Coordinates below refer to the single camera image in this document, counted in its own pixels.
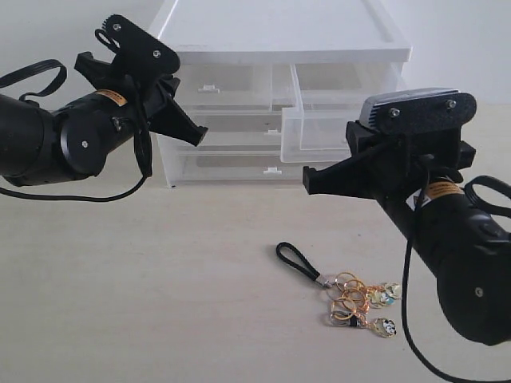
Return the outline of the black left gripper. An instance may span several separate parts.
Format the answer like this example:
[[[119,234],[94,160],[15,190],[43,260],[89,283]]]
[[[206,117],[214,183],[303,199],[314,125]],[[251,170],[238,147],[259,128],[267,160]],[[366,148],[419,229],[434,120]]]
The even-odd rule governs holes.
[[[173,81],[180,68],[174,51],[134,53],[119,51],[108,63],[93,57],[90,52],[77,55],[74,68],[97,90],[112,90],[133,105],[139,105],[150,123],[149,130],[193,146],[198,146],[208,128],[195,124],[173,100],[176,89],[167,91],[160,84]]]

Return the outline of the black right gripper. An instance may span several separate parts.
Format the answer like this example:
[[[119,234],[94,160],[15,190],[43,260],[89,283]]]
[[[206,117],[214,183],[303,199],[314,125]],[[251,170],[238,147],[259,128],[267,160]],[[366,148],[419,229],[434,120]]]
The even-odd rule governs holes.
[[[393,198],[418,186],[428,171],[459,183],[460,171],[471,167],[476,155],[460,130],[394,136],[352,121],[346,138],[351,158],[324,169],[303,168],[308,195]]]

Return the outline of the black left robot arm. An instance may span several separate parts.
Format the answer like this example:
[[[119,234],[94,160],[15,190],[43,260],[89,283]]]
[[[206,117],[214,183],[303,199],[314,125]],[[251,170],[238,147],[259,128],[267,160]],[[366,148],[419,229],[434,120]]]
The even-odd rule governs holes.
[[[125,53],[111,62],[90,52],[77,56],[75,69],[94,91],[49,111],[36,102],[56,92],[66,67],[47,59],[1,78],[6,88],[57,70],[41,91],[18,98],[1,96],[1,176],[16,187],[58,184],[98,176],[108,155],[133,140],[143,176],[151,174],[150,135],[157,133],[198,146],[208,130],[193,122],[176,103],[180,84],[174,69],[156,67]]]

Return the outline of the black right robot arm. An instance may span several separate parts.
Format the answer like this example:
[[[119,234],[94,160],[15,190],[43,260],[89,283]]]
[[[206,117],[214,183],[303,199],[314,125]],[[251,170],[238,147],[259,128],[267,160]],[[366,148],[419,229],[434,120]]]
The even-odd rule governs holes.
[[[459,128],[386,135],[347,126],[351,156],[328,168],[305,167],[311,195],[372,199],[436,280],[447,322],[484,345],[510,339],[510,234],[462,187],[475,151]]]

